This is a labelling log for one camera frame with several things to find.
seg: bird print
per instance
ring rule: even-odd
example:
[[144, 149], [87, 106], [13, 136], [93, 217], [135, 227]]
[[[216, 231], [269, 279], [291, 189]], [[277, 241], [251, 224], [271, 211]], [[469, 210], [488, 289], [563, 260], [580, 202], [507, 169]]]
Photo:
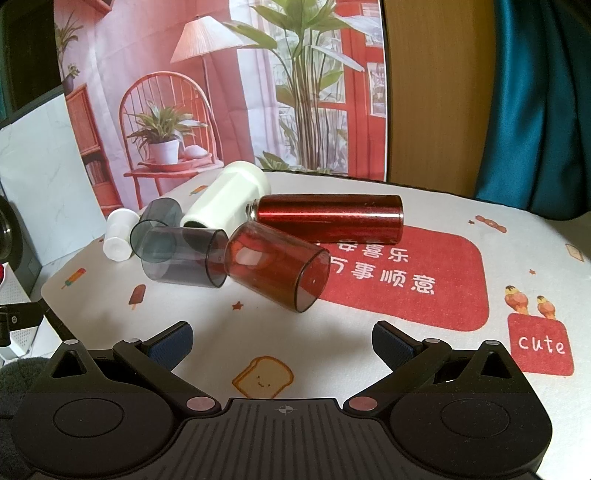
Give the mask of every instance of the bird print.
[[543, 295], [538, 296], [538, 312], [550, 320], [556, 320], [556, 308]]
[[527, 305], [529, 303], [527, 296], [524, 293], [521, 293], [513, 285], [507, 285], [505, 287], [505, 303], [517, 313], [523, 315], [530, 314], [527, 310]]

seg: pleated lampshade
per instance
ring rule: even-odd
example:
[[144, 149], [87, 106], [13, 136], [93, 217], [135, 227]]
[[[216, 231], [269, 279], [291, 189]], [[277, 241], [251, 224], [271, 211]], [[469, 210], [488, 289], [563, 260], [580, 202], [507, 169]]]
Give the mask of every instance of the pleated lampshade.
[[170, 63], [244, 45], [245, 42], [238, 35], [215, 18], [198, 18], [185, 25]]

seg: crosshair marking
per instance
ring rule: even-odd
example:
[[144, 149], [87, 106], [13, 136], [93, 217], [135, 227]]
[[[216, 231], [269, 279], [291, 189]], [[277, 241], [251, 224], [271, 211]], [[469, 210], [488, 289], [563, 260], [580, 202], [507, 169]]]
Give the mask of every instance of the crosshair marking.
[[283, 405], [282, 407], [279, 407], [277, 410], [283, 413], [283, 415], [287, 415], [288, 413], [293, 412], [295, 408], [290, 407], [289, 405]]

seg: popsicle print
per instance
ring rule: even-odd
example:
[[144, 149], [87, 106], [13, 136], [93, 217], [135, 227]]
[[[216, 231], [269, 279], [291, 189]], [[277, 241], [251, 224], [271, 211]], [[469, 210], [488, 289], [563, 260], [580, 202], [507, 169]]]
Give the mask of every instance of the popsicle print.
[[131, 305], [132, 310], [135, 310], [135, 307], [138, 303], [142, 303], [144, 301], [145, 293], [146, 285], [144, 285], [143, 283], [134, 288], [134, 291], [129, 299], [129, 305]]
[[496, 228], [501, 233], [507, 233], [507, 228], [504, 227], [504, 226], [502, 226], [502, 225], [499, 225], [494, 220], [490, 220], [488, 218], [484, 218], [482, 215], [476, 215], [475, 216], [475, 219], [478, 220], [479, 222], [485, 223], [489, 227]]
[[191, 193], [189, 193], [189, 195], [195, 195], [197, 193], [199, 193], [202, 190], [205, 190], [207, 188], [207, 185], [201, 185], [199, 187], [197, 187], [195, 190], [193, 190]]
[[85, 273], [86, 273], [85, 268], [79, 268], [64, 282], [64, 286], [61, 289], [63, 290], [64, 288], [69, 287]]

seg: red translucent cup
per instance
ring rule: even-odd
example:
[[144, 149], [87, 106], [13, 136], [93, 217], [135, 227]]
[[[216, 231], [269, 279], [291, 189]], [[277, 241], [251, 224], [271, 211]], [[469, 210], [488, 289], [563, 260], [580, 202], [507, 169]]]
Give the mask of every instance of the red translucent cup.
[[224, 265], [239, 284], [301, 313], [326, 286], [330, 253], [272, 227], [247, 222], [230, 238]]

